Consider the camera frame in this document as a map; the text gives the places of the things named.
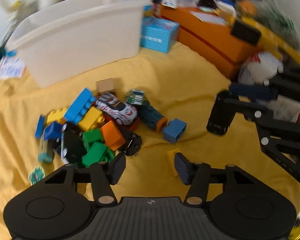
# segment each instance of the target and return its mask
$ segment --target yellow blanket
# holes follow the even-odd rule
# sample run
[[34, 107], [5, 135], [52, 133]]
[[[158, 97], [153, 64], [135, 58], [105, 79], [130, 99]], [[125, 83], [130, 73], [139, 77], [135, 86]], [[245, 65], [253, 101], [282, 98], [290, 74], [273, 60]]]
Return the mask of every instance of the yellow blanket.
[[[232, 163], [277, 190], [297, 209], [300, 208], [300, 184], [260, 151], [254, 123], [237, 114], [228, 133], [218, 137], [205, 129], [216, 94], [229, 81], [204, 58], [177, 43], [169, 54], [141, 49], [133, 58], [101, 66], [84, 74], [39, 89], [26, 72], [21, 80], [0, 81], [0, 240], [9, 239], [2, 212], [6, 203], [29, 187], [28, 173], [38, 165], [38, 141], [34, 131], [40, 114], [69, 106], [84, 87], [95, 89], [95, 82], [120, 78], [117, 90], [122, 100], [132, 88], [144, 90], [151, 104], [168, 120], [187, 123], [186, 132], [172, 145], [144, 124], [136, 130], [143, 147], [135, 157], [127, 157], [126, 169], [113, 187], [117, 196], [180, 196], [189, 187], [173, 177], [166, 154], [180, 148], [192, 162], [206, 162], [213, 168]], [[62, 165], [57, 156], [44, 165], [46, 174]], [[208, 200], [221, 192], [210, 187]], [[92, 199], [91, 187], [86, 194]]]

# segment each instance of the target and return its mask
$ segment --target white toy race car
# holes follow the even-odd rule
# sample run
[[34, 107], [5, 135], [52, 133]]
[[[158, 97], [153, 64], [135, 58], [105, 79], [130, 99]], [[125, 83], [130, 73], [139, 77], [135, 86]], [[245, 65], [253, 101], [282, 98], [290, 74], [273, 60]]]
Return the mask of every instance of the white toy race car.
[[96, 106], [116, 120], [118, 124], [128, 125], [137, 117], [137, 109], [119, 101], [112, 93], [104, 93], [96, 101]]

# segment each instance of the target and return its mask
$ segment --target plastic container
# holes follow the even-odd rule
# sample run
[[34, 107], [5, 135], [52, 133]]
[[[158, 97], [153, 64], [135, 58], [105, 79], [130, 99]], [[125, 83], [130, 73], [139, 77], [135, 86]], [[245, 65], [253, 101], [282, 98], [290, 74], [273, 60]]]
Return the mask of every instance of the plastic container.
[[151, 0], [65, 0], [22, 21], [6, 47], [17, 50], [41, 87], [138, 53]]

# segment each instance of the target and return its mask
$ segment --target blue building block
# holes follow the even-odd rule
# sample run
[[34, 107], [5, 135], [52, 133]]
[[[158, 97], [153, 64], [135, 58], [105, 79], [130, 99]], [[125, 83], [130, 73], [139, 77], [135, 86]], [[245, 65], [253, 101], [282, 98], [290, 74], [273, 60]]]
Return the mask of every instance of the blue building block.
[[92, 95], [92, 92], [85, 88], [71, 106], [69, 106], [63, 118], [67, 122], [78, 124], [95, 100], [96, 98]]
[[44, 115], [40, 115], [39, 120], [38, 120], [38, 124], [37, 124], [37, 129], [35, 130], [35, 134], [34, 137], [36, 137], [37, 139], [40, 140], [42, 132], [43, 132], [43, 127], [45, 124], [45, 116]]
[[46, 141], [48, 139], [61, 138], [62, 125], [57, 122], [52, 122], [45, 130], [43, 139]]
[[169, 125], [163, 128], [163, 138], [168, 142], [175, 144], [185, 132], [187, 124], [179, 119], [169, 122]]

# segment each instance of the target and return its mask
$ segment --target toy pile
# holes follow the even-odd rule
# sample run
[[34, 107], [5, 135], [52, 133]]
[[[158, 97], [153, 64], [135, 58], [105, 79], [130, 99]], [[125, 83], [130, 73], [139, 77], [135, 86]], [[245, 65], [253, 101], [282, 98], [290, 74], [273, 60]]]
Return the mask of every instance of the toy pile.
[[176, 143], [186, 123], [167, 118], [154, 109], [142, 90], [132, 89], [126, 102], [115, 95], [112, 78], [98, 81], [96, 92], [85, 88], [69, 106], [40, 115], [35, 138], [40, 140], [38, 161], [51, 163], [59, 154], [64, 163], [78, 168], [95, 162], [111, 162], [117, 151], [134, 156], [142, 139], [133, 131], [140, 121], [150, 129], [163, 133], [163, 138]]

